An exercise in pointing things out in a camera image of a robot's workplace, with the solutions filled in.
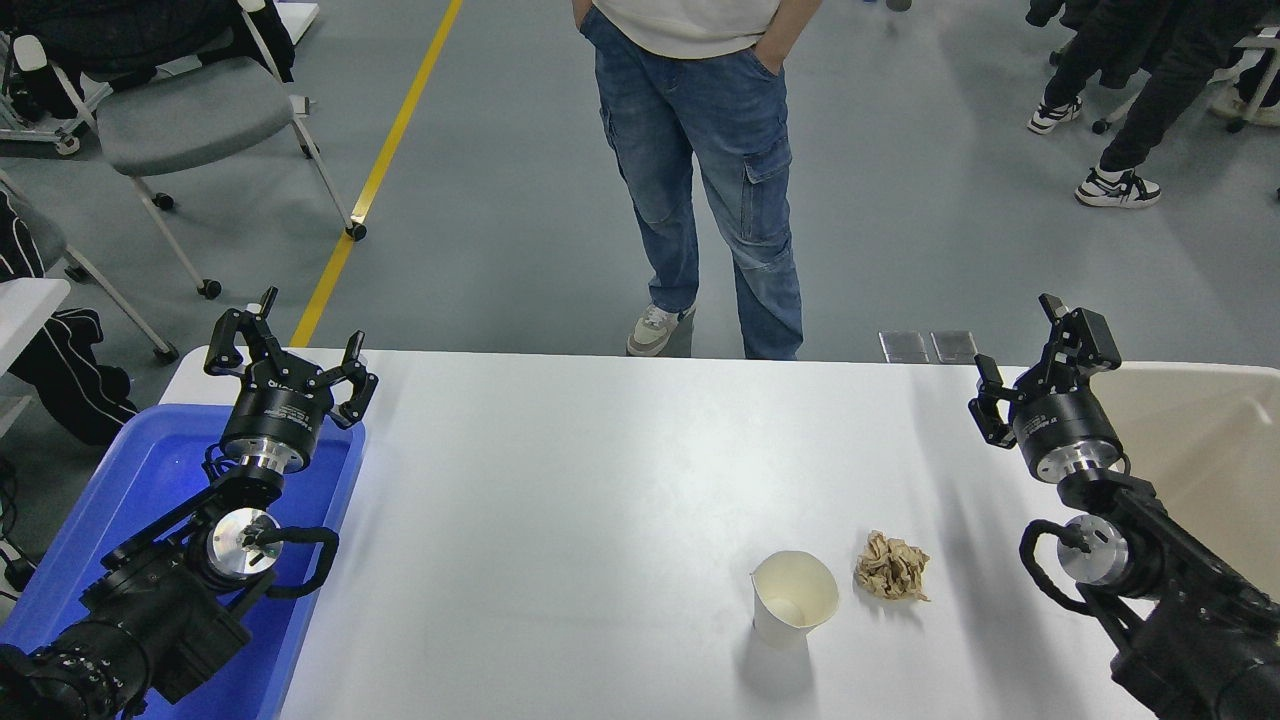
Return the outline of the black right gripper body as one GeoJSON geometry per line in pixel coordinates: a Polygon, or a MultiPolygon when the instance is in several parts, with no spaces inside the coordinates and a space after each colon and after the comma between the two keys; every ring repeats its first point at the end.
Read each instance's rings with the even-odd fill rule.
{"type": "Polygon", "coordinates": [[[1123,443],[1087,387],[1011,404],[1011,429],[1025,462],[1117,462],[1123,443]]]}

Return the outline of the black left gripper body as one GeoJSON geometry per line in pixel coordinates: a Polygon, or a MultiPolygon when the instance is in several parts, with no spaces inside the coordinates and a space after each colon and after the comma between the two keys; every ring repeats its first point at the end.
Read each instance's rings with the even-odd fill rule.
{"type": "Polygon", "coordinates": [[[241,388],[221,433],[220,448],[228,455],[243,455],[252,439],[271,439],[310,456],[325,415],[333,409],[328,388],[296,388],[291,382],[307,380],[312,370],[292,369],[287,375],[266,361],[252,363],[241,378],[241,388]]]}

